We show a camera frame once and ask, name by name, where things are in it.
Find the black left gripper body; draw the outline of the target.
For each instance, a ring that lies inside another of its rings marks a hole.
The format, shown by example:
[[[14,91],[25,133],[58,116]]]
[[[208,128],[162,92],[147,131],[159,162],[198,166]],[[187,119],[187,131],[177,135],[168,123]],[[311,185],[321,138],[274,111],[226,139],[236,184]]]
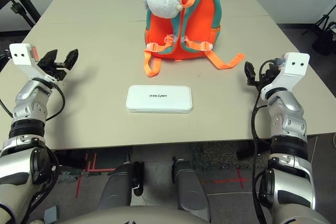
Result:
[[[46,74],[54,77],[57,81],[63,81],[67,73],[63,70],[63,67],[58,69],[57,66],[58,64],[54,62],[43,62],[41,64],[41,68]]]

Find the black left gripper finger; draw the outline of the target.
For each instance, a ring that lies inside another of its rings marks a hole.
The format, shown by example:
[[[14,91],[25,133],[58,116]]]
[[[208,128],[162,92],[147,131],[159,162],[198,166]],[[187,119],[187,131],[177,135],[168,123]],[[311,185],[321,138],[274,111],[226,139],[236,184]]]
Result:
[[[51,50],[45,54],[43,58],[40,59],[38,62],[38,66],[40,68],[55,68],[55,60],[57,56],[57,49]]]
[[[68,53],[66,56],[66,60],[64,61],[64,67],[68,70],[71,70],[73,66],[76,64],[78,59],[78,49],[74,49]]]

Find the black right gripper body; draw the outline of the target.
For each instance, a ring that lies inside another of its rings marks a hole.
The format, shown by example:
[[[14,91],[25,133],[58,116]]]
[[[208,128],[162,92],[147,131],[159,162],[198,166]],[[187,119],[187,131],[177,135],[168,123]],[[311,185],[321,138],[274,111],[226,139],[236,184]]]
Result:
[[[254,86],[256,88],[263,88],[268,84],[271,84],[275,77],[278,75],[278,66],[274,63],[268,62],[268,69],[265,71],[265,73],[261,73],[261,77],[259,77],[258,80],[256,80],[258,74],[255,74],[255,81]]]

